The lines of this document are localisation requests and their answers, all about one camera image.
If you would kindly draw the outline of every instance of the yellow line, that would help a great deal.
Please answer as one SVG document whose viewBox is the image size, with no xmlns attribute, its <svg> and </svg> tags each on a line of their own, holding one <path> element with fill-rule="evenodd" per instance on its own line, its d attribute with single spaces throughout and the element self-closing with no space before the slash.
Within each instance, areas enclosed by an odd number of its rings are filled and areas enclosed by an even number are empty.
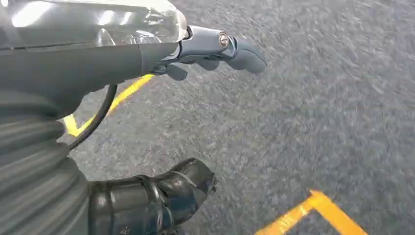
<svg viewBox="0 0 415 235">
<path fill-rule="evenodd" d="M 255 235 L 282 235 L 292 228 L 298 221 L 306 216 L 317 204 L 320 198 L 311 196 L 272 224 L 256 232 Z"/>
<path fill-rule="evenodd" d="M 64 123 L 69 134 L 78 136 L 78 126 L 76 125 L 75 117 L 73 114 L 64 117 Z"/>
<path fill-rule="evenodd" d="M 367 233 L 348 217 L 330 198 L 319 191 L 311 191 L 312 197 L 318 197 L 321 203 L 316 209 L 342 235 L 367 235 Z"/>
<path fill-rule="evenodd" d="M 144 84 L 146 84 L 150 79 L 153 77 L 153 75 L 146 75 L 141 77 L 138 81 L 133 83 L 131 86 L 129 86 L 127 89 L 125 89 L 123 92 L 121 92 L 113 101 L 111 104 L 111 107 L 107 114 L 110 114 L 121 102 L 123 102 L 125 99 L 127 99 L 129 96 L 134 94 L 136 91 L 138 91 Z M 83 124 L 78 130 L 75 136 L 80 135 L 92 122 L 95 115 L 90 118 L 85 124 Z"/>
</svg>

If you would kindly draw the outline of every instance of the gray carpet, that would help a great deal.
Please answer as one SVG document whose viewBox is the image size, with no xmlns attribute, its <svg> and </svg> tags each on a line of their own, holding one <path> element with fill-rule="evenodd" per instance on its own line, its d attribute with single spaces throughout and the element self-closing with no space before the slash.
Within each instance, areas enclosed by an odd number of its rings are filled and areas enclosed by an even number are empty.
<svg viewBox="0 0 415 235">
<path fill-rule="evenodd" d="M 372 235 L 415 234 L 413 0 L 172 0 L 261 47 L 267 71 L 156 77 L 72 156 L 90 179 L 217 165 L 190 235 L 252 235 L 321 190 Z M 103 93 L 77 112 L 85 120 Z M 314 212 L 289 234 L 336 234 Z"/>
</svg>

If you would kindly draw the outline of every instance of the plastic wrap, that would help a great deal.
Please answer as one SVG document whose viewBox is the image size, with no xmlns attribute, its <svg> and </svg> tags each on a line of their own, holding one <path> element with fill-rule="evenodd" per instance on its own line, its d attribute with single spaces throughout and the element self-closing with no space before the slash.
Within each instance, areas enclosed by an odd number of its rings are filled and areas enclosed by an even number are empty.
<svg viewBox="0 0 415 235">
<path fill-rule="evenodd" d="M 1 0 L 0 49 L 57 50 L 177 42 L 184 15 L 167 0 Z"/>
</svg>

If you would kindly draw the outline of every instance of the black hose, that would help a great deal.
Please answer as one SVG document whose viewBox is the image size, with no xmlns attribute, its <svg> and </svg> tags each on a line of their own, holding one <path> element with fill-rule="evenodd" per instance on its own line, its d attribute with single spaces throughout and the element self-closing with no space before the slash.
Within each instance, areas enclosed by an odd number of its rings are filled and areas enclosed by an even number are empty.
<svg viewBox="0 0 415 235">
<path fill-rule="evenodd" d="M 95 129 L 97 129 L 102 120 L 104 120 L 115 98 L 117 87 L 118 85 L 108 86 L 107 95 L 105 96 L 101 107 L 99 108 L 90 125 L 72 143 L 69 144 L 70 150 L 76 148 L 80 143 L 86 140 L 95 131 Z"/>
<path fill-rule="evenodd" d="M 171 231 L 193 216 L 215 184 L 215 174 L 195 158 L 156 177 L 90 182 L 89 235 Z"/>
</svg>

